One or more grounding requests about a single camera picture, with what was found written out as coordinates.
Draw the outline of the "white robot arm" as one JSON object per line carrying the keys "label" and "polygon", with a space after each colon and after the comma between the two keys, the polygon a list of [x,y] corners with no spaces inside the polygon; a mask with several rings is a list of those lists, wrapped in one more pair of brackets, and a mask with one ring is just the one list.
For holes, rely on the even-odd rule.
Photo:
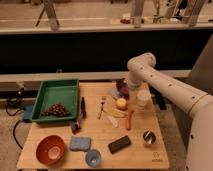
{"label": "white robot arm", "polygon": [[192,118],[185,171],[213,171],[213,96],[154,69],[156,58],[144,53],[127,62],[127,84],[147,82]]}

